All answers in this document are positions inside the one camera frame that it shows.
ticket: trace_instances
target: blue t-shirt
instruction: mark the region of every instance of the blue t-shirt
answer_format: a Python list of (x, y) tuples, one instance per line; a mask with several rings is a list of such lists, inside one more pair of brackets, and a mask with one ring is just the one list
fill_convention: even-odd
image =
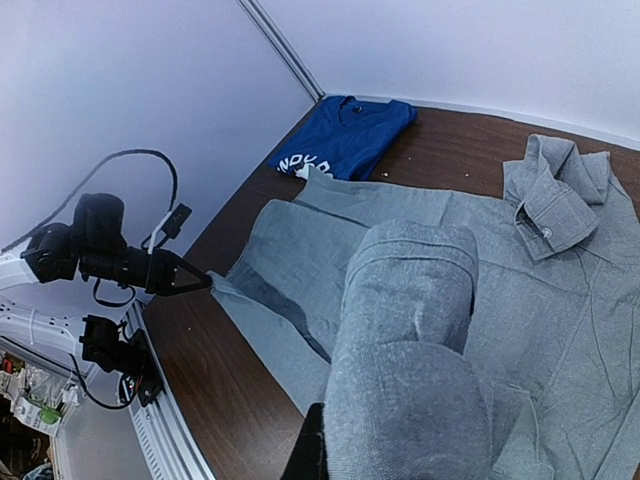
[(287, 175), (308, 178), (309, 168), (341, 180), (366, 180), (394, 139), (415, 118), (411, 105), (328, 97), (269, 160)]

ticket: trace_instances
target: black cable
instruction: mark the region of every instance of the black cable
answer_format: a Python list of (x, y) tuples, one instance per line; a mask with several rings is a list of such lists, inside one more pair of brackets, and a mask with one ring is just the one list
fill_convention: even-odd
[[(147, 238), (145, 238), (142, 241), (142, 243), (140, 244), (140, 248), (142, 250), (146, 250), (149, 247), (149, 245), (147, 243), (150, 240), (151, 240), (151, 234), (147, 235)], [(169, 241), (169, 235), (165, 234), (164, 238), (162, 240), (160, 240), (157, 245), (154, 245), (153, 248), (162, 248), (162, 247), (164, 247), (164, 244), (167, 243), (168, 241)]]
[(173, 210), (173, 206), (174, 206), (174, 204), (176, 202), (176, 197), (178, 196), (178, 172), (176, 172), (176, 168), (173, 166), (173, 163), (171, 162), (171, 160), (169, 160), (169, 157), (167, 157), (164, 153), (159, 152), (158, 150), (149, 150), (149, 149), (146, 149), (146, 148), (134, 148), (134, 149), (130, 149), (130, 150), (121, 150), (120, 152), (116, 152), (116, 153), (112, 153), (111, 155), (107, 155), (102, 160), (100, 160), (100, 162), (98, 162), (98, 164), (95, 167), (93, 167), (93, 169), (89, 172), (89, 174), (86, 177), (84, 177), (84, 179), (71, 191), (71, 193), (67, 196), (67, 198), (65, 198), (64, 202), (62, 202), (62, 204), (51, 215), (49, 215), (47, 218), (45, 218), (43, 221), (41, 221), (38, 225), (33, 227), (31, 230), (29, 230), (29, 232), (25, 233), (20, 238), (18, 238), (17, 240), (14, 240), (9, 245), (4, 247), (0, 251), (0, 253), (4, 253), (7, 250), (11, 250), (12, 248), (20, 245), (27, 238), (33, 237), (33, 235), (36, 234), (42, 227), (47, 225), (62, 210), (64, 210), (64, 208), (69, 204), (71, 199), (73, 197), (75, 197), (75, 195), (80, 191), (80, 189), (106, 163), (110, 162), (114, 158), (125, 157), (127, 155), (153, 155), (154, 157), (158, 157), (164, 163), (167, 164), (167, 166), (169, 167), (169, 170), (171, 171), (171, 181), (173, 183), (173, 186), (171, 188), (171, 200), (169, 202), (169, 210), (168, 211), (169, 212), (172, 211)]
[(101, 278), (96, 278), (96, 283), (93, 284), (93, 299), (98, 305), (102, 305), (103, 307), (107, 308), (121, 308), (126, 306), (129, 302), (132, 302), (136, 298), (136, 290), (131, 285), (127, 287), (127, 289), (131, 291), (131, 296), (124, 302), (110, 302), (108, 300), (102, 300), (101, 298), (98, 298), (98, 289), (100, 288), (101, 280)]
[(126, 320), (121, 321), (118, 324), (118, 331), (122, 334), (122, 338), (124, 338), (125, 342), (131, 343), (131, 338), (127, 336), (127, 332), (126, 332), (127, 325), (128, 325), (128, 322)]
[(73, 355), (69, 354), (69, 356), (71, 357), (71, 360), (73, 360), (73, 366), (75, 368), (75, 373), (76, 376), (78, 377), (78, 381), (80, 382), (80, 386), (82, 387), (82, 391), (87, 395), (87, 397), (89, 397), (89, 399), (95, 403), (96, 405), (98, 405), (99, 407), (105, 408), (107, 410), (124, 410), (125, 408), (128, 408), (131, 406), (131, 404), (133, 403), (133, 401), (136, 398), (136, 391), (133, 392), (133, 394), (131, 395), (131, 398), (123, 403), (122, 405), (107, 405), (106, 403), (102, 403), (100, 400), (98, 400), (96, 397), (94, 397), (93, 395), (91, 395), (91, 393), (89, 393), (89, 389), (87, 388), (87, 384), (84, 383), (84, 378), (82, 378), (82, 374), (80, 373), (80, 367), (78, 366), (78, 361), (76, 360), (76, 357), (74, 357)]

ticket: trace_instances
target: wooden table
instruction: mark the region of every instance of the wooden table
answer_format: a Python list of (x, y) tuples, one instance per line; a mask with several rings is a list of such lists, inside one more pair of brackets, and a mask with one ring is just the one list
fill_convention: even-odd
[[(420, 109), (371, 180), (501, 197), (502, 162), (522, 159), (532, 133), (570, 138), (582, 152), (609, 150), (613, 170), (638, 209), (640, 152), (498, 117), (435, 109)], [(291, 200), (302, 187), (301, 180), (262, 164), (186, 259), (225, 274), (262, 207), (274, 198)], [(217, 478), (279, 478), (302, 416), (209, 292), (155, 298), (145, 320), (171, 389)]]

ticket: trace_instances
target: white wall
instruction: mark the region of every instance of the white wall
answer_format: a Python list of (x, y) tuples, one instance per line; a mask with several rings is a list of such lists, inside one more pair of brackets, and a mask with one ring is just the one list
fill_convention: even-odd
[[(4, 2), (0, 244), (49, 214), (103, 156), (145, 147), (175, 162), (179, 201), (194, 209), (167, 244), (183, 253), (311, 105), (233, 0)], [(137, 245), (166, 211), (170, 175), (156, 160), (125, 158), (86, 190), (125, 201), (123, 233)], [(3, 293), (58, 313), (105, 313), (82, 284)]]
[(640, 140), (636, 0), (261, 0), (332, 93), (484, 107)]
[[(117, 383), (118, 375), (100, 373), (89, 388), (115, 404)], [(86, 400), (58, 434), (56, 448), (71, 480), (151, 480), (128, 410), (104, 410)]]

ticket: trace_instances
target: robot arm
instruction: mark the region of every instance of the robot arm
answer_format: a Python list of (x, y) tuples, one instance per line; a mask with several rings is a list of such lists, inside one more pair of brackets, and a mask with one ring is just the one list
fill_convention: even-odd
[[(162, 229), (175, 238), (190, 213), (178, 207)], [(211, 278), (168, 250), (128, 246), (120, 229), (122, 201), (108, 194), (85, 194), (76, 207), (72, 225), (52, 223), (0, 256), (0, 291), (21, 284), (82, 278), (113, 280), (122, 288), (140, 287), (163, 296), (211, 286)], [(176, 286), (183, 269), (197, 282)], [(161, 390), (158, 374), (143, 332), (122, 341), (118, 325), (103, 317), (58, 317), (16, 305), (0, 295), (0, 332), (31, 345), (47, 345), (74, 357), (97, 363), (106, 372), (119, 371), (144, 378), (143, 406)]]

